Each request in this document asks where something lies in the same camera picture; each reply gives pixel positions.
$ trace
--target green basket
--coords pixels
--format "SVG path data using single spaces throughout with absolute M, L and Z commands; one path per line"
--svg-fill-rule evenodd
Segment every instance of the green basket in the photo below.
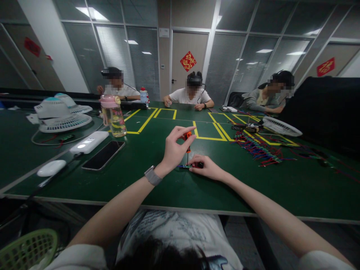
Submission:
M 52 229 L 30 232 L 0 250 L 0 270 L 28 270 L 46 256 L 48 266 L 58 248 L 58 236 Z

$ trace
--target smartwatch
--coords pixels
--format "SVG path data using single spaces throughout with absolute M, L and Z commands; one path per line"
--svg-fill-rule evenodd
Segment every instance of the smartwatch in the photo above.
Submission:
M 152 184 L 153 186 L 157 186 L 162 181 L 162 178 L 160 178 L 159 176 L 156 175 L 156 173 L 154 172 L 154 168 L 155 168 L 154 165 L 151 166 L 144 173 L 144 175 L 147 178 L 147 180 L 150 182 L 150 184 Z

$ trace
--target white mouse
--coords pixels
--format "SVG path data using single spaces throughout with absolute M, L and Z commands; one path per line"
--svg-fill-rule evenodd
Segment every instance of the white mouse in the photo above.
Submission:
M 63 167 L 65 167 L 66 161 L 65 160 L 54 160 L 37 171 L 37 175 L 41 177 L 49 177 L 57 174 Z

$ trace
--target pink bottle cap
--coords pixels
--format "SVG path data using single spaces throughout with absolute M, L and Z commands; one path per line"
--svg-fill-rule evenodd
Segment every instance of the pink bottle cap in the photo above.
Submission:
M 116 108 L 121 104 L 120 97 L 111 94 L 102 95 L 99 101 L 103 108 Z

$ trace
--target plastic bottle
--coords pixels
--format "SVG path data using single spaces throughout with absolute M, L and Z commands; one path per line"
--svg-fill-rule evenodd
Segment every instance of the plastic bottle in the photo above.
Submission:
M 104 126 L 109 126 L 114 137 L 125 136 L 126 126 L 123 112 L 121 111 L 121 100 L 119 96 L 105 94 L 100 98 Z
M 149 95 L 147 94 L 147 91 L 145 90 L 145 87 L 142 87 L 140 89 L 140 101 L 142 103 L 146 103 L 146 107 L 149 107 L 150 100 L 149 100 Z

